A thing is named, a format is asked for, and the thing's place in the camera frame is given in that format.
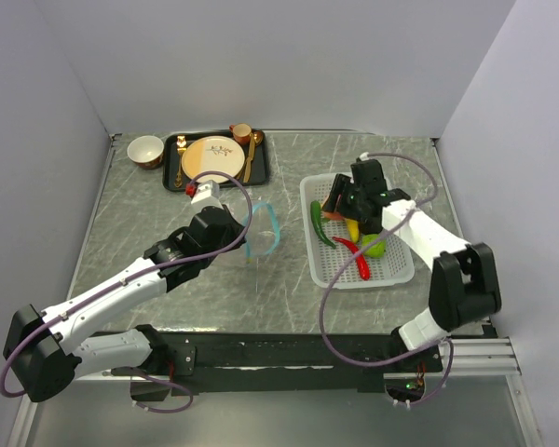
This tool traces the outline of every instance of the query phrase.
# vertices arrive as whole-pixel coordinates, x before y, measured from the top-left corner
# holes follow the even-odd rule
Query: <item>black tray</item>
[[[204,137],[212,137],[221,135],[223,137],[232,138],[232,132],[229,130],[213,130],[211,132],[199,133],[175,133],[170,135],[164,143],[164,175],[163,183],[164,188],[172,192],[181,192],[186,189],[190,179],[183,173],[183,185],[180,188],[174,186],[176,181],[176,174],[178,173],[178,166],[180,163],[180,156],[178,156],[176,142],[178,135],[186,137],[186,147],[190,146],[192,142]],[[269,154],[267,152],[267,137],[263,134],[263,141],[259,144],[254,151],[254,159],[252,160],[251,178],[248,182],[242,181],[243,174],[239,175],[239,181],[244,186],[256,186],[259,184],[266,184],[269,182]],[[245,157],[249,155],[249,145],[242,144],[242,150]],[[232,182],[221,183],[220,187],[228,188],[235,186]]]

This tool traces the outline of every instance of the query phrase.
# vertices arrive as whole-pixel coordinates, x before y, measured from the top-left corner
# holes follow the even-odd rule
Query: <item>white wall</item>
[[[0,368],[12,314],[67,292],[108,145],[35,4],[0,2]],[[0,396],[0,446],[18,407]]]
[[[513,0],[35,0],[110,132],[441,136]]]
[[[439,142],[462,227],[492,245],[529,397],[559,446],[559,0],[518,0]]]

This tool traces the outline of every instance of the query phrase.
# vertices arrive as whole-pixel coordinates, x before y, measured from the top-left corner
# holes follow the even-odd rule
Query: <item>yellow pepper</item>
[[[350,240],[356,244],[358,239],[361,237],[361,232],[358,229],[358,222],[353,221],[352,219],[346,219],[346,227],[350,233]]]

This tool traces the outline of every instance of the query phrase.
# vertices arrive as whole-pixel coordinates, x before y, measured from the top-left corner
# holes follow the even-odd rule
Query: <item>red chili pepper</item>
[[[351,240],[343,239],[342,237],[336,237],[336,236],[333,236],[332,239],[335,242],[341,242],[342,244],[344,244],[346,247],[349,248],[349,250],[352,253],[358,251],[358,247]],[[364,279],[365,281],[368,281],[369,278],[371,277],[371,269],[369,268],[369,265],[364,260],[364,256],[362,254],[358,258],[356,258],[356,265],[358,266],[358,273],[361,276],[361,278]]]

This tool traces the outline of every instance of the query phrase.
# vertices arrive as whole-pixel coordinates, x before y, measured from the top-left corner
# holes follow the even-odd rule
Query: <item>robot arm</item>
[[[429,306],[394,331],[402,350],[413,350],[444,338],[460,326],[479,321],[501,308],[493,252],[471,245],[416,208],[400,189],[388,190],[380,163],[361,156],[351,165],[352,178],[338,174],[323,210],[359,222],[366,234],[410,220],[394,234],[431,270]]]
[[[220,204],[218,196],[216,183],[203,183],[193,195],[191,205],[196,215],[190,225],[174,231],[122,272],[76,298],[41,313],[28,305],[14,315],[4,349],[6,359],[30,332],[61,316],[61,321],[41,332],[14,359],[12,370],[32,401],[55,396],[83,375],[115,367],[142,367],[168,355],[165,343],[148,325],[121,334],[91,335],[114,316],[196,278],[214,257],[186,264],[170,263],[218,251],[239,237],[244,227]],[[152,271],[127,279],[146,268]],[[79,303],[117,282],[122,287],[68,315]]]

